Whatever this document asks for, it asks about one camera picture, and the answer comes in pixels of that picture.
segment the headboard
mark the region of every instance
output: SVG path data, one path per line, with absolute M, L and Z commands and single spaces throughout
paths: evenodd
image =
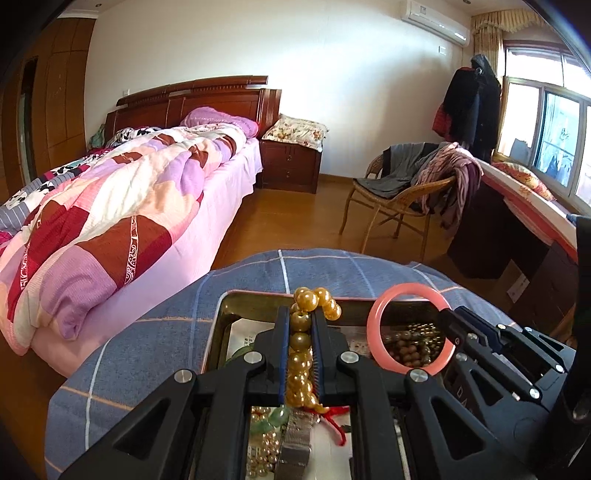
M 261 138 L 279 117 L 281 90 L 265 88 L 266 76 L 214 77 L 173 83 L 124 96 L 107 114 L 105 139 L 125 127 L 170 128 L 199 106 L 211 106 L 259 124 Z

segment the curtain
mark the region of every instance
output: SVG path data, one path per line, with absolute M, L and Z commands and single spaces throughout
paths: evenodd
M 535 25 L 550 28 L 542 17 L 525 8 L 476 15 L 472 17 L 474 54 L 484 54 L 501 79 L 505 74 L 503 32 L 514 33 Z

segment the rattan chair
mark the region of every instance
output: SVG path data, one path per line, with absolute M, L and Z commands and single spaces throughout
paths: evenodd
M 378 178 L 380 172 L 382 171 L 382 165 L 384 163 L 384 159 L 382 155 L 376 157 L 370 164 L 365 173 L 365 178 L 368 178 L 371 174 L 375 175 L 375 178 Z M 361 243 L 361 253 L 365 252 L 365 247 L 368 243 L 369 233 L 374 226 L 375 219 L 377 218 L 379 213 L 383 213 L 388 217 L 385 220 L 382 220 L 378 225 L 383 225 L 390 220 L 396 220 L 398 222 L 398 226 L 396 227 L 396 232 L 394 233 L 394 238 L 398 238 L 398 234 L 400 233 L 400 227 L 407 226 L 414 232 L 417 232 L 421 237 L 423 237 L 423 243 L 421 245 L 421 256 L 420 261 L 422 262 L 425 258 L 425 249 L 427 248 L 427 237 L 429 233 L 429 223 L 431 221 L 432 212 L 428 215 L 423 214 L 422 212 L 417 212 L 410 208 L 411 204 L 416 200 L 420 199 L 424 195 L 431 195 L 434 193 L 438 193 L 444 189 L 448 189 L 452 186 L 452 184 L 456 181 L 455 176 L 451 176 L 444 180 L 434 181 L 431 183 L 424 183 L 422 185 L 415 185 L 413 187 L 409 187 L 406 190 L 400 192 L 396 195 L 393 199 L 384 199 L 382 197 L 378 197 L 371 193 L 368 189 L 363 187 L 357 180 L 353 180 L 353 189 L 349 196 L 347 197 L 347 202 L 345 203 L 345 214 L 343 215 L 343 224 L 340 227 L 339 235 L 342 235 L 343 231 L 345 230 L 345 225 L 347 224 L 347 216 L 349 214 L 349 204 L 351 202 L 356 202 L 361 205 L 365 205 L 368 208 L 373 209 L 374 214 L 369 221 L 369 225 L 365 232 L 365 237 L 363 238 L 363 242 Z M 370 203 L 363 202 L 357 198 L 353 198 L 353 194 L 357 192 L 360 194 L 364 200 L 367 200 Z M 425 217 L 425 227 L 423 230 L 419 230 L 415 226 L 409 225 L 408 223 L 404 222 L 404 216 L 413 216 L 413 217 Z

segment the wooden nightstand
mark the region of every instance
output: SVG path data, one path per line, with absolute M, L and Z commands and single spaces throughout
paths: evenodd
M 301 145 L 261 141 L 263 171 L 256 185 L 264 189 L 316 193 L 322 154 Z

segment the air conditioner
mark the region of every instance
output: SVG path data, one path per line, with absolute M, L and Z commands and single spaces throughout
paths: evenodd
M 461 47 L 470 44 L 470 30 L 437 10 L 425 7 L 414 0 L 404 0 L 401 8 L 402 21 L 436 33 Z

